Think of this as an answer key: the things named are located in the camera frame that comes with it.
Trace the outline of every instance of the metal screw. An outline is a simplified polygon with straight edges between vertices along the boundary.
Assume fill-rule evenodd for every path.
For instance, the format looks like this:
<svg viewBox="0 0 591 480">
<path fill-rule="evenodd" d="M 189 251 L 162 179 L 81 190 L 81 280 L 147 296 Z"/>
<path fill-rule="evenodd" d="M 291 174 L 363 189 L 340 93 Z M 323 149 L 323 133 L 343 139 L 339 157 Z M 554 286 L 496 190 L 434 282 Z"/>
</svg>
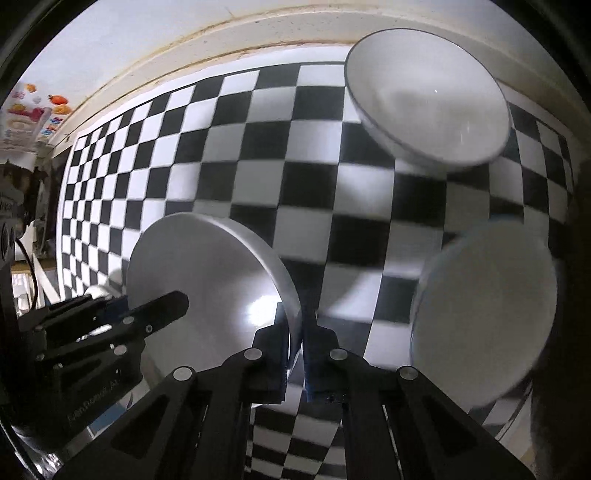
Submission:
<svg viewBox="0 0 591 480">
<path fill-rule="evenodd" d="M 179 382 L 184 382 L 185 380 L 188 380 L 189 378 L 191 378 L 192 375 L 193 372 L 189 367 L 178 367 L 173 373 L 174 379 L 178 380 Z"/>
<path fill-rule="evenodd" d="M 117 356 L 125 355 L 127 353 L 127 347 L 125 345 L 117 345 L 113 353 Z"/>
<path fill-rule="evenodd" d="M 347 350 L 343 350 L 342 348 L 333 348 L 330 351 L 330 357 L 332 360 L 344 360 L 348 355 Z"/>
<path fill-rule="evenodd" d="M 400 370 L 398 370 L 398 373 L 405 380 L 414 380 L 418 377 L 418 370 L 414 367 L 402 367 Z"/>
<path fill-rule="evenodd" d="M 262 352 L 258 348 L 249 348 L 244 352 L 244 358 L 247 360 L 259 360 L 262 357 Z"/>
</svg>

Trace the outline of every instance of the black square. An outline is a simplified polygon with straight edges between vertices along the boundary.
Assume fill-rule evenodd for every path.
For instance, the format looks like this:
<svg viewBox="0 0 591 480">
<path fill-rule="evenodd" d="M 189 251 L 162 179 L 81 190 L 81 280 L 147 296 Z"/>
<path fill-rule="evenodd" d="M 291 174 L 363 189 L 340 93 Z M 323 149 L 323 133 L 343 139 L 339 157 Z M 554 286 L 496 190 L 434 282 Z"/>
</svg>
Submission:
<svg viewBox="0 0 591 480">
<path fill-rule="evenodd" d="M 270 247 L 273 246 L 276 215 L 277 209 L 274 207 L 232 205 L 230 208 L 230 218 L 232 220 L 236 220 L 255 232 Z"/>
<path fill-rule="evenodd" d="M 117 169 L 119 168 L 119 159 L 121 159 L 121 150 L 113 152 L 109 159 L 109 168 L 107 168 L 107 175 L 111 173 L 117 173 Z"/>
<path fill-rule="evenodd" d="M 148 168 L 150 166 L 155 143 L 156 140 L 150 140 L 149 142 L 140 143 L 138 145 L 137 152 L 135 153 L 134 170 Z"/>
<path fill-rule="evenodd" d="M 147 199 L 165 199 L 166 188 L 168 186 L 168 177 L 170 176 L 170 167 L 152 168 L 148 175 L 148 186 L 146 187 Z"/>
<path fill-rule="evenodd" d="M 100 222 L 104 225 L 111 223 L 111 200 L 102 200 L 100 203 Z"/>
<path fill-rule="evenodd" d="M 66 200 L 73 200 L 74 199 L 74 184 L 71 183 L 70 185 L 66 185 Z"/>
<path fill-rule="evenodd" d="M 134 109 L 131 110 L 127 110 L 122 116 L 121 116 L 121 122 L 119 123 L 119 128 L 123 128 L 123 127 L 127 127 L 129 125 L 129 122 L 131 122 L 131 117 L 133 117 L 134 115 Z"/>
<path fill-rule="evenodd" d="M 382 277 L 374 319 L 410 323 L 410 306 L 417 283 L 408 278 Z"/>
<path fill-rule="evenodd" d="M 322 292 L 324 265 L 289 258 L 282 258 L 281 261 L 296 287 L 302 308 L 309 307 L 312 311 L 317 310 Z"/>
<path fill-rule="evenodd" d="M 507 141 L 507 145 L 505 145 L 505 149 L 503 150 L 501 157 L 521 163 L 521 157 L 519 156 L 519 144 L 517 143 L 517 135 L 515 134 L 514 128 L 511 128 L 509 131 L 509 140 Z"/>
<path fill-rule="evenodd" d="M 184 111 L 186 106 L 181 106 L 173 110 L 168 110 L 164 114 L 162 120 L 162 126 L 160 127 L 159 137 L 165 137 L 166 135 L 177 134 L 181 131 L 181 125 L 183 124 Z"/>
<path fill-rule="evenodd" d="M 142 125 L 144 121 L 136 122 L 129 126 L 127 130 L 127 138 L 125 139 L 125 146 L 135 145 L 139 141 L 139 134 L 142 131 Z"/>
<path fill-rule="evenodd" d="M 293 87 L 299 74 L 299 63 L 263 67 L 259 70 L 255 88 Z"/>
<path fill-rule="evenodd" d="M 90 207 L 92 207 L 92 202 L 86 202 L 84 205 L 84 220 L 86 222 L 90 222 Z"/>
<path fill-rule="evenodd" d="M 246 122 L 252 92 L 233 93 L 218 97 L 212 126 Z"/>
<path fill-rule="evenodd" d="M 134 228 L 139 230 L 142 221 L 142 200 L 128 200 L 125 209 L 125 228 Z"/>
<path fill-rule="evenodd" d="M 502 198 L 493 197 L 491 195 L 489 208 L 490 218 L 498 216 L 510 216 L 523 222 L 523 205 L 519 205 L 518 203 L 513 203 Z"/>
<path fill-rule="evenodd" d="M 527 136 L 540 141 L 540 131 L 538 130 L 538 122 L 536 118 L 529 112 L 526 112 L 521 107 L 509 103 L 515 130 L 526 134 Z"/>
<path fill-rule="evenodd" d="M 222 82 L 223 77 L 210 77 L 208 79 L 199 80 L 195 84 L 191 103 L 217 97 L 222 88 Z"/>
<path fill-rule="evenodd" d="M 394 168 L 394 157 L 369 136 L 363 125 L 343 123 L 340 161 L 374 167 Z"/>
<path fill-rule="evenodd" d="M 168 98 L 170 97 L 170 92 L 163 93 L 162 95 L 157 96 L 154 100 L 152 100 L 152 105 L 150 105 L 150 109 L 148 111 L 148 116 L 156 115 L 157 113 L 162 113 L 166 110 L 166 104 L 168 103 Z"/>
<path fill-rule="evenodd" d="M 232 200 L 236 162 L 202 163 L 197 184 L 197 198 L 201 200 Z"/>
<path fill-rule="evenodd" d="M 191 212 L 193 210 L 193 202 L 177 202 L 176 200 L 168 200 L 164 205 L 164 214 L 172 215 L 179 212 Z"/>
<path fill-rule="evenodd" d="M 121 255 L 121 241 L 123 239 L 123 230 L 119 228 L 110 228 L 109 234 L 109 252 Z"/>
<path fill-rule="evenodd" d="M 127 188 L 129 186 L 130 173 L 120 173 L 117 175 L 117 182 L 115 183 L 115 197 L 116 199 L 127 198 Z"/>
<path fill-rule="evenodd" d="M 99 226 L 94 223 L 90 224 L 90 244 L 97 246 L 99 242 Z"/>
<path fill-rule="evenodd" d="M 76 150 L 72 155 L 72 167 L 80 165 L 80 158 L 82 157 L 82 150 Z"/>
<path fill-rule="evenodd" d="M 523 203 L 548 213 L 548 180 L 542 175 L 528 168 L 521 169 L 523 173 Z"/>
<path fill-rule="evenodd" d="M 337 165 L 285 162 L 279 203 L 332 209 Z"/>
<path fill-rule="evenodd" d="M 246 124 L 242 137 L 240 159 L 285 158 L 289 136 L 289 122 Z"/>
<path fill-rule="evenodd" d="M 293 120 L 342 120 L 344 87 L 297 87 Z"/>
<path fill-rule="evenodd" d="M 445 205 L 445 181 L 402 173 L 394 176 L 392 219 L 442 227 Z"/>
<path fill-rule="evenodd" d="M 96 172 L 99 169 L 99 159 L 96 158 L 92 161 L 92 165 L 90 166 L 90 178 L 91 179 L 95 179 L 96 178 Z"/>
<path fill-rule="evenodd" d="M 455 173 L 447 175 L 447 179 L 454 183 L 466 185 L 478 190 L 489 190 L 489 169 L 488 163 L 469 168 L 467 170 L 460 170 Z"/>
<path fill-rule="evenodd" d="M 104 185 L 105 185 L 105 178 L 104 177 L 100 177 L 100 178 L 96 179 L 95 195 L 93 197 L 95 200 L 99 200 L 102 198 Z"/>
<path fill-rule="evenodd" d="M 103 147 L 103 155 L 106 153 L 110 153 L 111 148 L 113 148 L 113 141 L 115 140 L 115 133 L 109 134 L 105 138 L 105 146 Z"/>
<path fill-rule="evenodd" d="M 192 163 L 201 161 L 203 147 L 207 140 L 207 129 L 195 130 L 180 134 L 177 144 L 177 152 L 174 156 L 175 163 Z"/>
<path fill-rule="evenodd" d="M 331 329 L 339 339 L 339 347 L 363 356 L 368 343 L 370 323 L 351 322 L 333 317 L 318 315 L 318 326 Z"/>
<path fill-rule="evenodd" d="M 383 268 L 389 233 L 389 222 L 333 215 L 327 260 Z"/>
<path fill-rule="evenodd" d="M 542 150 L 544 151 L 544 161 L 546 163 L 546 178 L 566 188 L 566 175 L 562 157 L 544 145 L 542 145 Z"/>
</svg>

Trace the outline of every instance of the white square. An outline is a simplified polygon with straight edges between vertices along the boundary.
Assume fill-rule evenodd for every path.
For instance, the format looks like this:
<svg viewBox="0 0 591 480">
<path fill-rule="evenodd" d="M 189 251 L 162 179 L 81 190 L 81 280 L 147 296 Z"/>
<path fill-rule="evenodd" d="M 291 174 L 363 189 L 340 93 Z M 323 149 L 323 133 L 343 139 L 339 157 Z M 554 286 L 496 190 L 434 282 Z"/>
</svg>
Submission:
<svg viewBox="0 0 591 480">
<path fill-rule="evenodd" d="M 281 478 L 283 471 L 283 465 L 277 465 L 276 463 L 266 462 L 260 458 L 253 458 L 251 460 L 251 470 L 260 472 L 265 476 L 271 478 Z"/>
<path fill-rule="evenodd" d="M 200 163 L 177 163 L 170 167 L 166 199 L 194 200 L 200 169 Z"/>
<path fill-rule="evenodd" d="M 125 140 L 127 140 L 127 130 L 129 130 L 129 125 L 115 132 L 115 138 L 113 139 L 111 152 L 121 150 L 125 146 Z"/>
<path fill-rule="evenodd" d="M 548 243 L 548 214 L 524 205 L 523 224 L 545 244 Z"/>
<path fill-rule="evenodd" d="M 487 222 L 489 214 L 488 192 L 448 182 L 445 208 L 446 232 L 468 230 Z"/>
<path fill-rule="evenodd" d="M 217 218 L 227 218 L 230 216 L 230 202 L 220 202 L 218 200 L 195 200 L 193 204 L 194 213 L 203 213 Z"/>
<path fill-rule="evenodd" d="M 232 203 L 277 206 L 283 160 L 242 160 L 236 168 Z"/>
<path fill-rule="evenodd" d="M 410 364 L 411 326 L 374 320 L 363 358 L 375 367 L 396 370 Z"/>
<path fill-rule="evenodd" d="M 96 178 L 101 178 L 107 175 L 107 171 L 109 170 L 109 162 L 111 160 L 111 154 L 107 153 L 101 158 L 98 159 L 99 165 L 96 169 Z"/>
<path fill-rule="evenodd" d="M 168 97 L 166 110 L 173 110 L 180 106 L 188 105 L 191 102 L 191 97 L 193 96 L 194 90 L 195 85 L 191 85 L 190 87 L 171 93 L 170 97 Z"/>
<path fill-rule="evenodd" d="M 297 77 L 298 86 L 345 86 L 344 65 L 302 65 Z"/>
<path fill-rule="evenodd" d="M 264 88 L 252 92 L 247 122 L 291 120 L 296 87 Z"/>
<path fill-rule="evenodd" d="M 103 200 L 113 200 L 115 197 L 115 185 L 117 183 L 117 174 L 112 173 L 105 177 L 105 181 L 103 183 Z"/>
<path fill-rule="evenodd" d="M 285 457 L 283 467 L 315 475 L 318 473 L 320 465 L 322 465 L 322 462 L 317 460 L 312 460 L 311 458 L 304 458 L 288 453 Z"/>
<path fill-rule="evenodd" d="M 203 148 L 202 162 L 238 160 L 245 124 L 211 127 Z"/>
<path fill-rule="evenodd" d="M 88 266 L 95 272 L 99 269 L 99 249 L 94 245 L 88 246 Z"/>
<path fill-rule="evenodd" d="M 132 170 L 129 175 L 129 186 L 127 188 L 128 200 L 143 200 L 146 197 L 146 187 L 148 186 L 149 168 Z"/>
<path fill-rule="evenodd" d="M 339 164 L 334 211 L 347 215 L 390 220 L 394 170 Z"/>
<path fill-rule="evenodd" d="M 553 150 L 562 157 L 562 149 L 560 148 L 558 134 L 540 122 L 537 122 L 537 124 L 542 145 Z"/>
<path fill-rule="evenodd" d="M 131 228 L 123 230 L 121 238 L 121 257 L 129 260 L 131 258 L 131 252 L 134 251 L 135 244 L 139 240 L 139 232 Z"/>
<path fill-rule="evenodd" d="M 560 185 L 548 180 L 548 214 L 560 223 L 566 222 L 569 209 L 569 198 L 566 190 Z"/>
<path fill-rule="evenodd" d="M 491 195 L 523 205 L 523 175 L 521 165 L 505 157 L 489 164 Z"/>
<path fill-rule="evenodd" d="M 212 126 L 216 104 L 217 98 L 208 98 L 201 102 L 191 103 L 185 110 L 181 132 L 202 130 Z"/>
<path fill-rule="evenodd" d="M 90 204 L 90 222 L 98 225 L 100 223 L 100 208 L 102 200 L 93 200 Z"/>
<path fill-rule="evenodd" d="M 104 225 L 101 223 L 99 225 L 99 231 L 96 235 L 96 246 L 100 248 L 102 251 L 108 252 L 109 251 L 109 243 L 111 238 L 111 229 L 109 225 Z"/>
<path fill-rule="evenodd" d="M 285 159 L 337 164 L 341 130 L 342 122 L 292 121 Z"/>
<path fill-rule="evenodd" d="M 131 115 L 131 120 L 129 124 L 134 124 L 146 118 L 148 116 L 148 112 L 150 111 L 150 107 L 152 106 L 152 102 L 145 103 L 136 107 L 134 113 Z"/>
<path fill-rule="evenodd" d="M 140 230 L 143 232 L 148 229 L 156 220 L 164 216 L 165 200 L 146 199 L 142 206 L 142 220 Z"/>
<path fill-rule="evenodd" d="M 293 436 L 316 445 L 330 447 L 338 428 L 338 423 L 298 415 L 295 418 Z"/>
<path fill-rule="evenodd" d="M 343 122 L 349 122 L 352 124 L 360 124 L 361 119 L 357 114 L 357 110 L 355 109 L 355 105 L 353 104 L 353 99 L 349 94 L 349 91 L 345 89 L 345 102 L 343 104 Z"/>
<path fill-rule="evenodd" d="M 150 167 L 168 167 L 174 163 L 174 156 L 177 153 L 179 134 L 160 137 L 154 144 Z"/>
<path fill-rule="evenodd" d="M 290 435 L 276 432 L 275 430 L 268 430 L 257 425 L 252 429 L 252 438 L 257 445 L 284 453 L 287 453 L 287 450 L 289 450 L 291 442 Z"/>
<path fill-rule="evenodd" d="M 327 264 L 319 311 L 330 317 L 371 323 L 381 281 L 381 270 Z"/>
<path fill-rule="evenodd" d="M 113 200 L 111 203 L 111 222 L 110 225 L 123 228 L 125 226 L 125 209 L 127 207 L 126 200 Z"/>
<path fill-rule="evenodd" d="M 425 263 L 441 251 L 443 231 L 416 223 L 392 222 L 384 274 L 418 278 Z"/>
<path fill-rule="evenodd" d="M 105 137 L 99 138 L 96 141 L 95 151 L 92 152 L 92 159 L 99 158 L 103 154 L 103 149 L 105 147 Z"/>
<path fill-rule="evenodd" d="M 121 117 L 120 116 L 111 120 L 111 122 L 109 124 L 109 128 L 107 128 L 107 135 L 110 135 L 111 133 L 116 132 L 117 129 L 119 128 L 120 124 L 121 124 Z"/>
<path fill-rule="evenodd" d="M 219 96 L 231 93 L 250 92 L 256 85 L 258 70 L 252 72 L 237 73 L 224 78 Z"/>
<path fill-rule="evenodd" d="M 324 263 L 332 213 L 299 207 L 277 209 L 273 250 L 284 258 Z"/>
<path fill-rule="evenodd" d="M 138 145 L 130 145 L 121 151 L 117 173 L 126 173 L 134 169 L 135 155 L 138 151 Z"/>
<path fill-rule="evenodd" d="M 163 118 L 164 113 L 157 113 L 144 120 L 142 123 L 142 130 L 139 133 L 138 143 L 149 142 L 150 140 L 158 138 Z"/>
<path fill-rule="evenodd" d="M 517 134 L 521 164 L 545 177 L 546 161 L 544 159 L 542 144 L 521 132 L 515 133 Z"/>
</svg>

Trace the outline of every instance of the white dish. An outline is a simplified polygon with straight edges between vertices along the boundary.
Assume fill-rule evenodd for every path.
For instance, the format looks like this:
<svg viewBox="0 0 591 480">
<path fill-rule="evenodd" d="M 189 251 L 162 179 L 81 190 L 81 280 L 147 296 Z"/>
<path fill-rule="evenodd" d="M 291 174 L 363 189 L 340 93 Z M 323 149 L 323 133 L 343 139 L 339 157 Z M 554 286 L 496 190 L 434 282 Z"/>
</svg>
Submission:
<svg viewBox="0 0 591 480">
<path fill-rule="evenodd" d="M 368 133 L 392 155 L 453 171 L 496 158 L 509 110 L 491 74 L 449 40 L 395 28 L 357 42 L 345 82 Z"/>
<path fill-rule="evenodd" d="M 548 248 L 519 222 L 489 222 L 421 274 L 411 306 L 412 364 L 461 407 L 489 404 L 535 364 L 556 301 Z"/>
</svg>

